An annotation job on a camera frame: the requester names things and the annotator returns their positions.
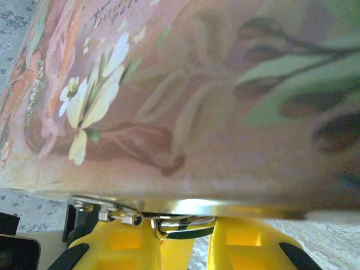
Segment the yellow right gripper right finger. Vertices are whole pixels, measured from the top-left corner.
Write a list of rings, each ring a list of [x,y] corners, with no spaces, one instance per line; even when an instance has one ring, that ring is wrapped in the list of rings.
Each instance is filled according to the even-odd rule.
[[[217,218],[207,269],[320,269],[294,238],[253,218]]]

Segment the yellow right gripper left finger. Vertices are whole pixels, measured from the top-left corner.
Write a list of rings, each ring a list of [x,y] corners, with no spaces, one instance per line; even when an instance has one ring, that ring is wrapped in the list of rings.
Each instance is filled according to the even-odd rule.
[[[161,269],[160,241],[149,220],[139,226],[98,222],[75,240],[49,269]]]

